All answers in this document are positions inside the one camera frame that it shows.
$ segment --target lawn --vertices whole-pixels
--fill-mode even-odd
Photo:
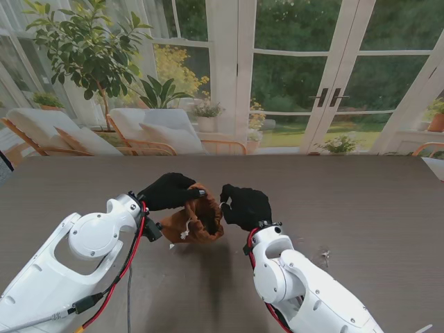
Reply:
[[[351,121],[335,121],[330,126],[324,140],[333,139],[342,134],[355,132],[359,140],[359,150],[367,151],[371,148],[385,123],[353,123]],[[304,135],[305,123],[276,122],[273,130],[264,131],[261,147],[297,147],[300,146]]]

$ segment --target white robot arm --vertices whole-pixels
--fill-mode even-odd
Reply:
[[[108,200],[106,213],[66,217],[1,295],[0,332],[64,332],[74,318],[68,315],[73,303],[91,295],[112,267],[123,246],[119,233],[136,231],[140,221],[139,202],[126,194]],[[56,259],[56,246],[67,235],[79,259],[104,258],[93,273],[81,275]],[[24,331],[13,328],[32,322]]]
[[[383,333],[366,307],[294,250],[279,225],[248,238],[256,291],[287,332]]]

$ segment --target white cushion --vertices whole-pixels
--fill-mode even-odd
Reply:
[[[175,130],[165,126],[140,123],[150,142],[168,144],[178,155],[205,154],[199,138],[194,137],[186,130]]]
[[[190,135],[198,139],[187,113],[181,109],[146,110],[122,108],[111,110],[110,116],[125,139],[150,141],[146,131],[140,127],[140,123],[160,125],[173,130],[186,130]]]
[[[80,130],[65,113],[54,110],[39,109],[12,109],[6,118],[39,146],[51,146],[55,148],[71,149],[71,147],[60,137],[55,126],[62,130]],[[50,155],[62,155],[63,153],[52,153]]]
[[[427,163],[436,177],[438,177],[439,180],[444,181],[444,160],[437,160],[436,158],[430,157],[423,157],[422,159]]]
[[[139,126],[144,122],[143,109],[113,109],[110,112],[112,120],[125,139],[148,141],[145,131]]]
[[[122,156],[113,145],[106,142],[89,128],[62,130],[55,128],[60,136],[75,150],[92,155]]]

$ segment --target table surface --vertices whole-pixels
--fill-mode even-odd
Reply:
[[[430,332],[444,331],[444,184],[414,157],[32,157],[0,187],[0,289],[67,215],[103,212],[107,199],[139,191],[169,171],[216,196],[226,183],[264,191],[273,220],[284,223],[297,249],[310,257],[319,246],[330,248],[329,273],[386,333],[414,333],[428,324]],[[131,236],[124,238],[128,248]],[[255,293],[245,238],[229,225],[207,246],[170,250],[165,238],[141,242],[133,264],[132,331],[281,332]],[[81,273],[94,269],[69,256],[66,244],[57,256]],[[126,281],[91,332],[126,331]]]

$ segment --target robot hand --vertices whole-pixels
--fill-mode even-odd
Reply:
[[[140,191],[137,200],[145,202],[149,210],[165,210],[185,205],[188,200],[206,195],[202,189],[188,189],[195,180],[181,173],[166,173]]]
[[[226,184],[222,188],[221,203],[227,223],[237,224],[245,231],[272,224],[268,196],[261,191]]]

